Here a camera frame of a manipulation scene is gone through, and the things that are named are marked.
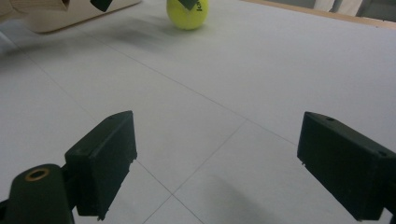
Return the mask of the yellow tennis ball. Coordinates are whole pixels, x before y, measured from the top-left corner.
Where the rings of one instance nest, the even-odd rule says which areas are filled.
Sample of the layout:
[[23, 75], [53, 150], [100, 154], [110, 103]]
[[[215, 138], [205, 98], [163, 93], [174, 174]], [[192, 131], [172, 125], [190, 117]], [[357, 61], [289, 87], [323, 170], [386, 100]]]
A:
[[179, 0], [166, 1], [166, 13], [169, 20], [181, 30], [194, 30], [202, 26], [208, 10], [208, 0], [197, 0], [191, 10], [185, 8]]

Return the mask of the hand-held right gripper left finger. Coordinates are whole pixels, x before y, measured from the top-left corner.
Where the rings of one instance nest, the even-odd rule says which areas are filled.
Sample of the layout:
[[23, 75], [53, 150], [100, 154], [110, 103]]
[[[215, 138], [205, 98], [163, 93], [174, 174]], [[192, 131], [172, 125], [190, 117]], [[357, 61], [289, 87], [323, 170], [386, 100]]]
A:
[[104, 219], [136, 158], [131, 111], [107, 117], [74, 144], [65, 160], [78, 182], [78, 213]]

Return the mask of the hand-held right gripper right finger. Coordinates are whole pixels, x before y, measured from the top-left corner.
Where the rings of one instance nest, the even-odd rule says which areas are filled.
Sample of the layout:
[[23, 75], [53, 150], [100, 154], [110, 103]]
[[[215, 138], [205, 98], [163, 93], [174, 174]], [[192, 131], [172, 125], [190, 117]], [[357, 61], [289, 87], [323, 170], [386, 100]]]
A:
[[337, 119], [304, 113], [297, 149], [303, 166], [356, 220], [396, 221], [396, 152]]

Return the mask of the white plastic storage bin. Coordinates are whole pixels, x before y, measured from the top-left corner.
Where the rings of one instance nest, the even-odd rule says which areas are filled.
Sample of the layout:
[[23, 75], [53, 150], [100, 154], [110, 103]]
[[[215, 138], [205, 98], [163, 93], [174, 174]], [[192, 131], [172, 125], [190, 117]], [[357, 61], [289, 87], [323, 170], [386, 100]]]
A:
[[35, 33], [48, 33], [139, 4], [142, 0], [113, 0], [106, 12], [90, 0], [70, 0], [67, 11], [38, 10], [29, 13], [22, 23]]

